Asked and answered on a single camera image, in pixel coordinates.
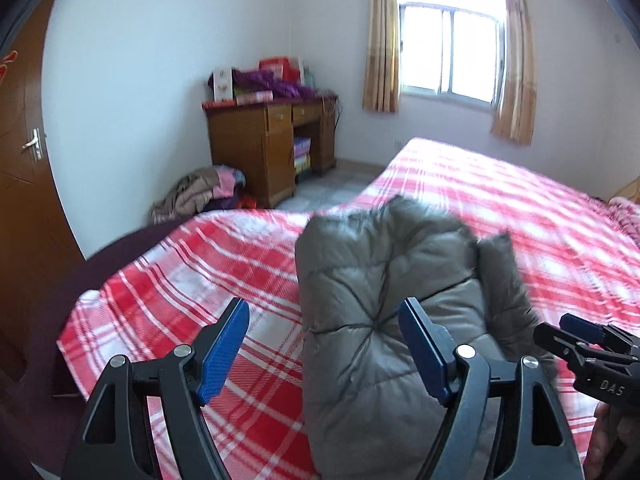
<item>bed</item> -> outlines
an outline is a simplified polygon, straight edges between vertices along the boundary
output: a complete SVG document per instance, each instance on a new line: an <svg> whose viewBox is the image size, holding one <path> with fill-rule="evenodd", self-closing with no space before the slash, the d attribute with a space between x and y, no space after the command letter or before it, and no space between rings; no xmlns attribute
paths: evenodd
<svg viewBox="0 0 640 480"><path fill-rule="evenodd" d="M402 194L460 216L479 237L508 230L532 303L557 324L572 313L640 332L640 250L610 207L523 168L414 139L354 202L379 206ZM294 244L308 215L206 214L83 294L58 346L87 397L108 360L164 356L215 322L235 296L251 323L223 393L204 410L232 478L315 476L302 420L303 333ZM581 456L596 402L559 391ZM179 478L159 402L152 429L165 478Z"/></svg>

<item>stack of boxes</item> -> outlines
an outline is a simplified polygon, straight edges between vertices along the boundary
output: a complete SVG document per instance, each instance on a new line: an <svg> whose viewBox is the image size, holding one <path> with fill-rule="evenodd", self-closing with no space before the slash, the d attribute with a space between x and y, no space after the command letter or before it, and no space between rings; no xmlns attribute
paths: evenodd
<svg viewBox="0 0 640 480"><path fill-rule="evenodd" d="M307 139L306 137L295 137L293 142L296 182L300 183L311 175L311 139Z"/></svg>

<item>human hand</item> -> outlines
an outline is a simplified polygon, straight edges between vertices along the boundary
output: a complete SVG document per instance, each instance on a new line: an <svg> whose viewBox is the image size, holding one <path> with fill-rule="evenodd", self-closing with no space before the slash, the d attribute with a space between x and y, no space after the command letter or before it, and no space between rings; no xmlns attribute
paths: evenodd
<svg viewBox="0 0 640 480"><path fill-rule="evenodd" d="M616 428L612 428L610 407L603 402L598 404L594 416L596 424L583 465L586 480L596 480L600 476L605 460L617 439L629 446L633 440L640 438L640 417L625 417Z"/></svg>

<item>tile floor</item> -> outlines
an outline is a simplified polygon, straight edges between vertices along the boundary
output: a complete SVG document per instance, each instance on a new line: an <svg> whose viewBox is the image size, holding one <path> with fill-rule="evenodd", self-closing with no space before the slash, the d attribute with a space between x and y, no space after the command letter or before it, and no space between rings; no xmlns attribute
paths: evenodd
<svg viewBox="0 0 640 480"><path fill-rule="evenodd" d="M337 169L323 177L312 177L298 186L296 195L276 209L292 213L306 213L329 209L355 199L377 175Z"/></svg>

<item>red door decoration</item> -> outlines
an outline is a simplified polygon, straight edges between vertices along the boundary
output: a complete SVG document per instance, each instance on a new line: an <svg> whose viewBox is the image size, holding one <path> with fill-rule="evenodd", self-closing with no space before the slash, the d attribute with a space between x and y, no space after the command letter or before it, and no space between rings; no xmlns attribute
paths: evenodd
<svg viewBox="0 0 640 480"><path fill-rule="evenodd" d="M2 60L2 63L0 64L0 85L2 84L4 76L6 76L6 73L9 71L9 67L7 65L15 62L16 59L18 59L18 53L14 50Z"/></svg>

